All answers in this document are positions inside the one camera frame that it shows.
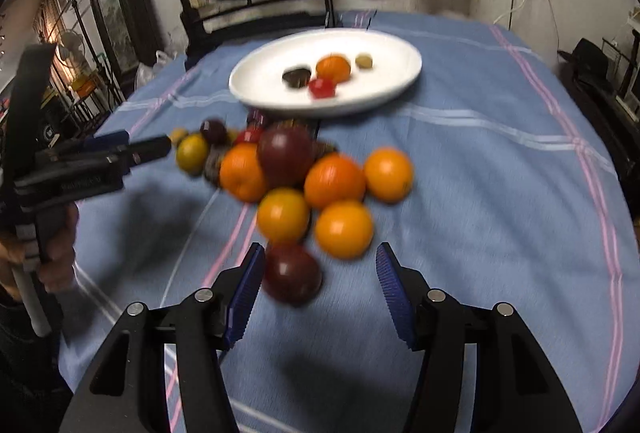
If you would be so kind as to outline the person's left hand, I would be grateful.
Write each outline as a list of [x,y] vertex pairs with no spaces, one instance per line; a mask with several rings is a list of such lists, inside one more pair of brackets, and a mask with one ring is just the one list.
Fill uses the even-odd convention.
[[[79,211],[75,204],[66,207],[64,226],[47,244],[49,263],[41,264],[37,274],[49,293],[58,293],[73,285],[75,279],[75,240]],[[25,259],[21,242],[11,233],[1,231],[1,287],[14,301],[21,301],[20,290],[13,276],[13,268]]]

